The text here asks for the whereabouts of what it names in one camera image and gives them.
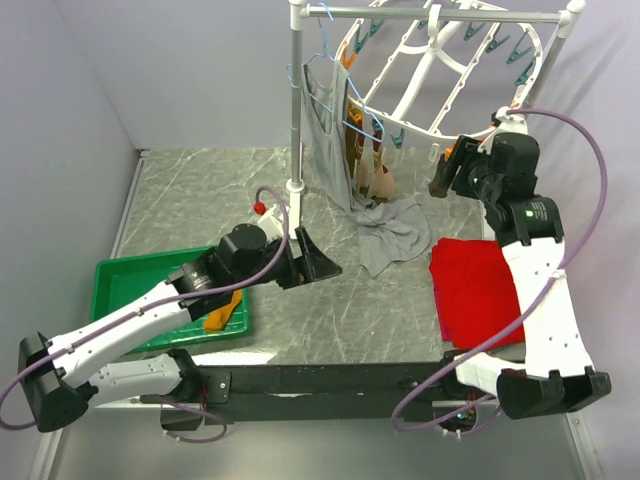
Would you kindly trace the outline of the brown knit sock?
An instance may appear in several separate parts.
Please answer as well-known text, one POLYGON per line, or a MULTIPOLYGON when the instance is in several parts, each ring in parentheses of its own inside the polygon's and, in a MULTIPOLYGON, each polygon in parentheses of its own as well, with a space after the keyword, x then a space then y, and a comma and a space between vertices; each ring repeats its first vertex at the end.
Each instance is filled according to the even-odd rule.
POLYGON ((434 198, 446 198, 449 185, 446 181, 447 161, 441 157, 437 163, 433 179, 428 184, 428 192, 434 198))

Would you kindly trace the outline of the white clip sock hanger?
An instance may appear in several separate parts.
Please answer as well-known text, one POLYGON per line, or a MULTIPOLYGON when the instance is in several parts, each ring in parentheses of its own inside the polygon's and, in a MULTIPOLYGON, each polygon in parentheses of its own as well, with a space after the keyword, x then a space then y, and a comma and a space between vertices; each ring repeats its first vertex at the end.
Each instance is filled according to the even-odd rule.
POLYGON ((538 77, 541 76, 544 65, 544 53, 541 40, 533 25, 541 20, 517 14, 510 16, 510 12, 502 7, 484 1, 457 1, 450 10, 451 18, 445 16, 446 10, 435 1, 424 3, 422 17, 413 19, 411 25, 401 37, 393 53, 388 57, 379 75, 373 80, 372 86, 362 96, 356 95, 350 101, 363 112, 369 114, 374 122, 373 129, 381 134, 383 140, 390 139, 396 148, 401 148, 407 132, 418 134, 434 143, 444 143, 452 140, 452 135, 445 135, 440 131, 440 124, 451 111, 454 101, 465 88, 466 83, 480 63, 481 57, 488 55, 502 46, 509 36, 501 38, 499 31, 506 23, 514 23, 521 30, 522 39, 529 39, 530 45, 521 50, 515 47, 509 54, 507 62, 512 64, 526 55, 530 55, 527 68, 515 82, 516 92, 512 98, 513 108, 522 107, 528 95, 534 89, 538 77), (471 59, 463 64, 451 57, 444 47, 452 36, 466 24, 464 39, 466 41, 483 31, 483 40, 479 44, 471 59), (386 79, 392 65, 400 55, 417 56, 419 62, 409 80, 409 83, 392 113, 383 112, 371 106, 371 100, 386 79), (458 75, 455 85, 444 101, 440 110, 427 128, 419 127, 406 119, 407 113, 414 104, 419 91, 423 87, 431 68, 441 63, 458 75))

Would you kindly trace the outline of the mustard yellow sock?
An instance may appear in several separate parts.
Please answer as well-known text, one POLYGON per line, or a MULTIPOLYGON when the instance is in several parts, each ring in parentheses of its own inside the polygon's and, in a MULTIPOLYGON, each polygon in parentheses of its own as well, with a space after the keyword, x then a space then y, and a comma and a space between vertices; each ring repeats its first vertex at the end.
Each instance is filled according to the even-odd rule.
POLYGON ((241 304, 243 294, 241 290, 236 290, 231 300, 224 306, 212 311, 203 322, 203 329, 206 333, 217 333, 226 328, 235 309, 241 304))

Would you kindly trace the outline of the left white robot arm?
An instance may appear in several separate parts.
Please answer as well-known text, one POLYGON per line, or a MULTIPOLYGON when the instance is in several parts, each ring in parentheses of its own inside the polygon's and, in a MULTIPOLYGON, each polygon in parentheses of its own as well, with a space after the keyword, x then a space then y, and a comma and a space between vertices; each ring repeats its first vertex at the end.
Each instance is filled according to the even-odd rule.
POLYGON ((19 346, 19 383, 41 433, 59 430, 90 407, 135 396, 186 402, 204 381, 183 349, 147 360, 119 357, 162 333, 228 305, 234 292, 269 282, 287 290, 341 274, 306 230, 295 231, 301 254, 287 238, 269 239, 257 225, 240 224, 219 243, 180 266, 140 298, 102 319, 52 339, 40 333, 19 346))

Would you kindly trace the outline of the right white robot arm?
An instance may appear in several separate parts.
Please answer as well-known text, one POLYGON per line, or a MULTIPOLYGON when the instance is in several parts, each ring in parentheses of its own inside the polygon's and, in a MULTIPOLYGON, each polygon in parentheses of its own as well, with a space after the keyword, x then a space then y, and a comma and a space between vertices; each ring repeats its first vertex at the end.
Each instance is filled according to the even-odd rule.
POLYGON ((535 192, 539 155, 538 142, 527 134, 499 133, 488 145, 462 135, 441 155, 429 186, 433 196, 453 190, 483 204, 525 317, 523 363, 487 353, 455 356, 439 374, 440 390, 460 399, 475 387, 496 397, 513 420, 575 412, 612 390, 579 332, 561 264, 559 208, 535 192))

